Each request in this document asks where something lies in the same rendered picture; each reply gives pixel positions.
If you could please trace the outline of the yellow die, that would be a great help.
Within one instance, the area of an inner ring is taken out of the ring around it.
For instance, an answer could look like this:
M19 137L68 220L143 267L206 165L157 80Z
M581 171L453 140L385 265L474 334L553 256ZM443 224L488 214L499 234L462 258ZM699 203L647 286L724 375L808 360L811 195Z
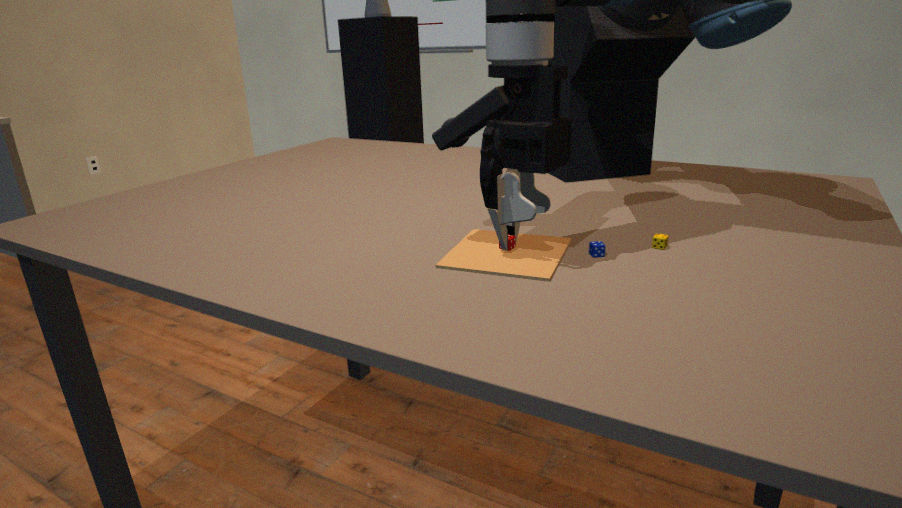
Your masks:
M652 248L664 250L668 244L668 235L655 234L653 236Z

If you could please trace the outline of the red die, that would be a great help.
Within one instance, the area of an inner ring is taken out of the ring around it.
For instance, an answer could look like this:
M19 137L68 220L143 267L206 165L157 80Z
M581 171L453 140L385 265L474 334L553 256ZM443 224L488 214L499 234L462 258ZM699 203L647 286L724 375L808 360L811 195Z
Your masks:
M514 235L508 235L508 250L507 251L510 251L513 248L515 248L515 244L516 244L516 237ZM502 249L500 242L499 242L499 249Z

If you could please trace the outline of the orange flat mat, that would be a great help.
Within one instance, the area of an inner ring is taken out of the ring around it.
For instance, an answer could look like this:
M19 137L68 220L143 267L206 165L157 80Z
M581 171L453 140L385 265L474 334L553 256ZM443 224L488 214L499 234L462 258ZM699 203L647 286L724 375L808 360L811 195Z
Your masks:
M518 233L507 251L499 249L496 231L473 229L436 268L550 282L571 241Z

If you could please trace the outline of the blue die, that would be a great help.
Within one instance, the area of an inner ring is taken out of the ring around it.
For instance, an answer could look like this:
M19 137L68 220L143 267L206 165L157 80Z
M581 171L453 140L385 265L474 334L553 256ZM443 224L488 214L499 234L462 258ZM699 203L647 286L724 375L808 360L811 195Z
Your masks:
M601 241L595 241L589 243L589 254L593 257L604 257L605 256L605 245Z

